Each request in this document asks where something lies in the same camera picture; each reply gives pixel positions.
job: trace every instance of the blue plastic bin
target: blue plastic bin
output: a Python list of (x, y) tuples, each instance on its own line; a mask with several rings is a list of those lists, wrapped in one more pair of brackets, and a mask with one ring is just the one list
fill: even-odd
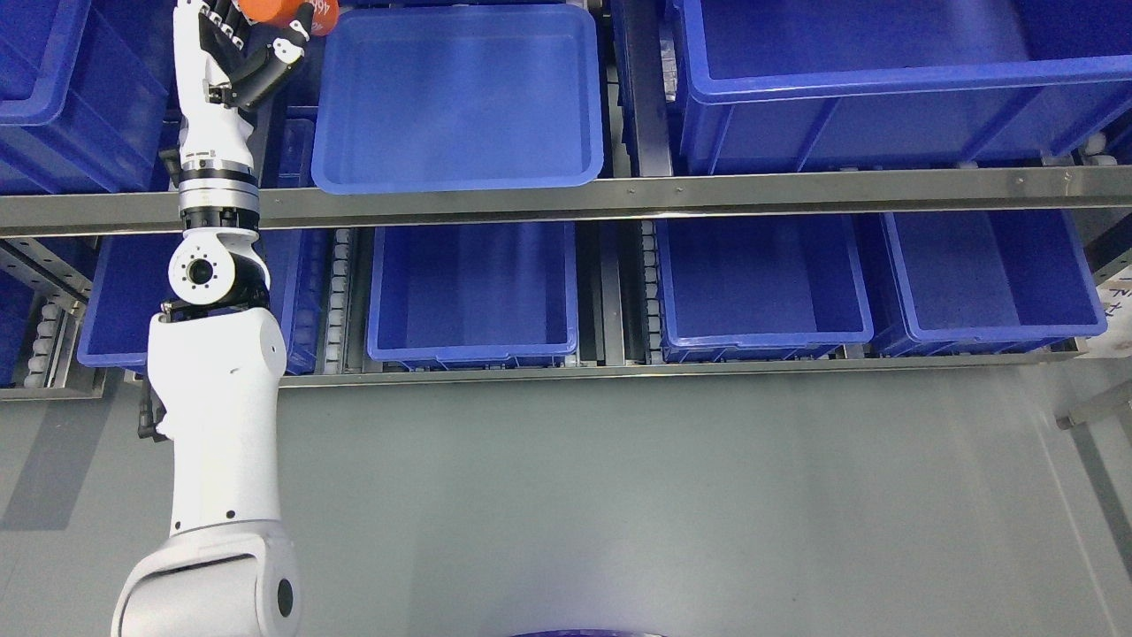
[(657, 222), (669, 363), (824, 356), (873, 337), (844, 215)]
[(146, 189), (172, 79), (173, 5), (0, 5), (0, 193)]
[(328, 192), (580, 186), (598, 175), (593, 18), (569, 5), (357, 9), (327, 37)]
[(1064, 155), (1132, 105), (1114, 0), (672, 0), (695, 174)]
[(1105, 313), (1064, 210), (861, 215), (884, 356), (1023, 353), (1105, 332)]
[[(315, 370), (332, 232), (261, 233), (272, 273), (271, 309), (283, 330), (291, 375)], [(79, 363), (145, 373), (149, 320), (163, 300), (175, 298), (165, 269), (180, 242), (180, 234), (125, 234), (103, 241), (79, 338)]]
[(11, 385), (19, 364), (33, 295), (32, 287), (0, 272), (0, 388)]
[(577, 350), (573, 223), (379, 227), (370, 359), (546, 368)]

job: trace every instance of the shelving rack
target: shelving rack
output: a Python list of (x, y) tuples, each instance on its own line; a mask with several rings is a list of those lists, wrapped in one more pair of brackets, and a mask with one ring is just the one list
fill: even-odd
[[(598, 18), (608, 76), (619, 78), (620, 93), (632, 104), (626, 118), (632, 140), (631, 174), (612, 171), (607, 156), (602, 178), (576, 188), (481, 190), (396, 195), (335, 196), (317, 188), (260, 192), (261, 226), (368, 227), (418, 223), (479, 223), (569, 219), (578, 224), (578, 281), (582, 348), (577, 361), (556, 369), (398, 372), (368, 361), (365, 311), (369, 293), (369, 232), (351, 232), (350, 300), (341, 358), (308, 377), (289, 377), (284, 388), (479, 382), (706, 375), (843, 372), (1049, 363), (1078, 356), (1080, 339), (1021, 355), (877, 359), (861, 348), (840, 348), (829, 359), (760, 363), (662, 364), (654, 308), (650, 307), (645, 249), (649, 221), (692, 215), (761, 215), (792, 213), (864, 213), (1072, 208), (1075, 214), (1104, 212), (1116, 218), (1086, 247), (1098, 279), (1132, 259), (1132, 165), (1080, 165), (1073, 160), (1046, 161), (1021, 167), (846, 171), (728, 177), (674, 177), (659, 25), (654, 0), (612, 0)], [(618, 62), (620, 74), (611, 69)], [(612, 95), (616, 91), (607, 91)], [(611, 96), (606, 109), (607, 153), (612, 148), (609, 112), (619, 107)], [(269, 165), (277, 155), (282, 109), (265, 107), (254, 148)], [(114, 195), (36, 195), (0, 197), (0, 247), (33, 242), (34, 236), (177, 232), (175, 192)], [(42, 255), (6, 249), (44, 298), (66, 294), (75, 303), (76, 321), (86, 302), (82, 290), (68, 289), (62, 274), (43, 272)], [(0, 401), (96, 398), (104, 375), (83, 370), (70, 359), (45, 389), (0, 390)]]

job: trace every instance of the blue storage crate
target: blue storage crate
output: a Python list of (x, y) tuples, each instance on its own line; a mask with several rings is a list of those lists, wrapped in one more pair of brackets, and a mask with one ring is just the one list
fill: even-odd
[(877, 354), (1023, 353), (1105, 332), (1064, 210), (885, 213), (858, 225)]
[(147, 188), (172, 79), (173, 5), (2, 5), (0, 193)]
[(379, 227), (370, 359), (544, 368), (577, 350), (573, 223)]
[(32, 312), (32, 287), (0, 272), (0, 388), (12, 384)]
[(658, 221), (669, 363), (824, 356), (873, 337), (844, 215)]
[(341, 195), (586, 183), (604, 161), (598, 71), (593, 18), (573, 6), (350, 11), (327, 37), (315, 182)]
[(674, 0), (695, 174), (1065, 155), (1132, 105), (1113, 0)]
[[(332, 233), (261, 232), (272, 273), (271, 310), (283, 330), (291, 375), (315, 370)], [(79, 363), (145, 373), (149, 320), (162, 301), (175, 298), (165, 270), (180, 242), (180, 234), (127, 234), (103, 241), (79, 338)]]

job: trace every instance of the white robotic arm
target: white robotic arm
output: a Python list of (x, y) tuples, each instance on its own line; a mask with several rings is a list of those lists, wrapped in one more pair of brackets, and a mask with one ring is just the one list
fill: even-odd
[(173, 11), (185, 122), (171, 174), (186, 230), (168, 270), (178, 298), (149, 326), (148, 381), (165, 415), (146, 404), (139, 427), (173, 441), (173, 511), (169, 540), (122, 588), (112, 637), (298, 634), (302, 593), (275, 447), (286, 350), (252, 247), (259, 190), (247, 139), (250, 113), (301, 62), (312, 14), (301, 3), (271, 45), (241, 60), (250, 25), (239, 6), (178, 0)]

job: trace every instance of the metal rod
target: metal rod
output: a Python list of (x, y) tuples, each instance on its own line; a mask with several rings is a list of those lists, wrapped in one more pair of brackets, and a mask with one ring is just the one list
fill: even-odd
[[(329, 195), (265, 189), (263, 227), (1132, 206), (1132, 166), (599, 179), (575, 188)], [(174, 232), (177, 192), (0, 197), (0, 236)]]
[(695, 363), (680, 365), (625, 365), (585, 368), (539, 368), (518, 370), (452, 370), (445, 372), (383, 372), (324, 377), (285, 377), (283, 388), (393, 386), (404, 384), (469, 384), (494, 381), (550, 381), (567, 379), (618, 379), (705, 377), (730, 375), (781, 375), (812, 372), (882, 372), (895, 370), (942, 370), (1026, 365), (1067, 361), (1080, 352), (1037, 352), (970, 356), (908, 359), (824, 359), (815, 361), (765, 361), (745, 363)]

